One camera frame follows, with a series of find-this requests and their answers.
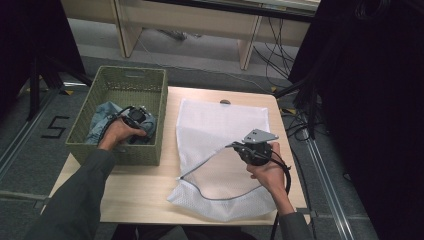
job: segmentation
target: person's right hand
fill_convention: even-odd
[[[273,151],[271,158],[281,162],[276,156],[276,154],[280,156],[280,144],[273,142],[270,145]],[[279,165],[272,161],[262,166],[248,164],[246,170],[252,173],[252,179],[258,179],[259,183],[271,193],[280,215],[294,212],[285,190],[284,171]]]

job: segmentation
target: person's right arm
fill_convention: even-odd
[[[280,144],[271,143],[272,158],[281,161],[276,154],[280,155]],[[251,178],[258,179],[272,198],[274,199],[279,215],[280,229],[284,240],[307,240],[313,239],[306,224],[303,214],[294,211],[285,190],[285,178],[283,169],[270,161],[262,166],[247,165],[247,171],[252,173]]]

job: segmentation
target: white mesh bag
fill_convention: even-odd
[[[183,99],[176,129],[181,177],[168,201],[218,221],[275,210],[246,163],[225,148],[253,129],[269,132],[267,108]]]

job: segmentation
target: blue cloth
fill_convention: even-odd
[[[122,108],[110,101],[97,106],[96,113],[94,113],[91,119],[90,131],[85,139],[85,143],[97,144],[103,128],[109,121],[108,116],[117,114],[120,111],[122,111]],[[128,110],[122,113],[124,116],[127,114]],[[145,116],[146,120],[139,127],[147,133],[147,140],[150,140],[156,130],[156,118],[150,113]],[[133,144],[146,144],[147,142],[145,140],[146,138],[139,138]]]

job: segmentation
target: hand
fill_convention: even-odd
[[[141,129],[129,127],[122,118],[118,118],[108,127],[98,148],[108,151],[112,150],[118,143],[132,135],[146,136],[147,133]]]
[[[272,159],[281,161],[276,154],[280,156],[280,144],[277,142],[270,143],[272,148]],[[252,175],[252,179],[258,179],[259,183],[264,186],[272,195],[280,215],[294,212],[289,198],[285,190],[285,178],[283,169],[276,163],[269,161],[262,166],[253,166],[248,164],[246,170]]]

